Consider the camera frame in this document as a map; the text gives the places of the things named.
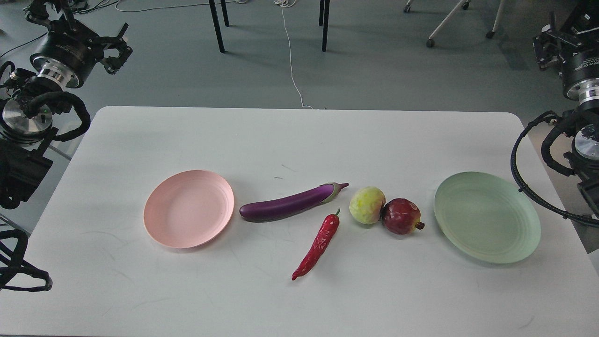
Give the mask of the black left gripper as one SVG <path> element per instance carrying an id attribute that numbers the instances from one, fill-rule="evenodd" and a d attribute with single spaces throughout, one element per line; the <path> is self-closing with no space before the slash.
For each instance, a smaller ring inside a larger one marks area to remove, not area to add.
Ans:
<path id="1" fill-rule="evenodd" d="M 98 63 L 116 74 L 132 55 L 125 22 L 113 37 L 102 37 L 74 17 L 70 0 L 32 0 L 24 9 L 28 22 L 45 26 L 47 36 L 30 57 L 43 75 L 56 77 L 62 88 L 80 88 Z M 109 56 L 105 51 L 117 51 Z"/>

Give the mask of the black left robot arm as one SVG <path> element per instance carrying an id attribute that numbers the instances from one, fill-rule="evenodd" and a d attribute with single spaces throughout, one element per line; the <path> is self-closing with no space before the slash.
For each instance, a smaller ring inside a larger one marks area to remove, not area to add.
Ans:
<path id="1" fill-rule="evenodd" d="M 83 100 L 69 92 L 84 85 L 100 64 L 116 74 L 132 55 L 124 23 L 115 36 L 101 36 L 75 18 L 72 0 L 32 0 L 24 9 L 30 23 L 43 26 L 33 71 L 1 66 L 1 208 L 29 201 L 53 165 L 45 152 L 53 142 L 83 136 L 91 115 Z"/>

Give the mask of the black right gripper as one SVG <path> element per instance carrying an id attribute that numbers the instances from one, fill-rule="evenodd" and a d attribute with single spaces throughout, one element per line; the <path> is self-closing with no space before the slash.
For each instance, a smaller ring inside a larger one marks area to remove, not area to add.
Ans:
<path id="1" fill-rule="evenodd" d="M 563 96 L 570 100 L 598 98 L 598 5 L 596 0 L 580 0 L 560 28 L 550 14 L 550 23 L 533 38 L 539 69 L 558 65 Z"/>

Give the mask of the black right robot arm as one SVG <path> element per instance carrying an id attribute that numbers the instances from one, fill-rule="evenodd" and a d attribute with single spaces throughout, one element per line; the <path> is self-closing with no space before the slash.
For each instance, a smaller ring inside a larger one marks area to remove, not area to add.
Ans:
<path id="1" fill-rule="evenodd" d="M 541 146 L 544 162 L 561 175 L 577 175 L 578 190 L 594 214 L 598 213 L 598 106 L 599 42 L 598 2 L 580 0 L 563 26 L 555 27 L 555 16 L 541 34 L 533 38 L 533 51 L 540 70 L 557 66 L 562 94 L 577 107 L 559 118 Z M 561 134 L 573 137 L 572 149 L 564 154 L 569 166 L 556 162 L 550 153 Z"/>

